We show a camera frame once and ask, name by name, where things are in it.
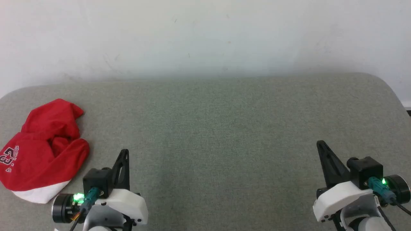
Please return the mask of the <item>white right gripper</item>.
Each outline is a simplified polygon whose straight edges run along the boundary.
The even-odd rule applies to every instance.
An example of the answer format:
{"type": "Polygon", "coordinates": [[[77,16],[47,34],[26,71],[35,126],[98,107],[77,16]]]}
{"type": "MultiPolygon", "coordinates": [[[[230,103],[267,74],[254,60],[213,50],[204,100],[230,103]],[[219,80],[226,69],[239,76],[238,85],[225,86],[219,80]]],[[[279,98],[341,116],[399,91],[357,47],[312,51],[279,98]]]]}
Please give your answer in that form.
{"type": "Polygon", "coordinates": [[[359,215],[361,211],[371,209],[371,204],[374,203],[372,190],[360,190],[349,181],[348,168],[325,141],[317,141],[317,150],[326,187],[331,188],[322,193],[313,204],[317,222],[330,218],[339,210],[343,215],[359,215]]]}

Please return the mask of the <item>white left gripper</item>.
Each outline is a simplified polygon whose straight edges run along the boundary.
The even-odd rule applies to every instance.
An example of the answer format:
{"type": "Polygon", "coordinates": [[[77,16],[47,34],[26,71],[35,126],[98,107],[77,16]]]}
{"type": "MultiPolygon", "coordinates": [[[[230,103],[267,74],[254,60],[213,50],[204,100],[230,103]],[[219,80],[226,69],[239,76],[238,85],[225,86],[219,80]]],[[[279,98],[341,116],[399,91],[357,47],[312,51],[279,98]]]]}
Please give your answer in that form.
{"type": "Polygon", "coordinates": [[[148,223],[149,212],[145,199],[130,190],[129,150],[122,149],[112,168],[113,187],[106,199],[98,199],[97,205],[108,206],[134,219],[138,224],[148,223]]]}

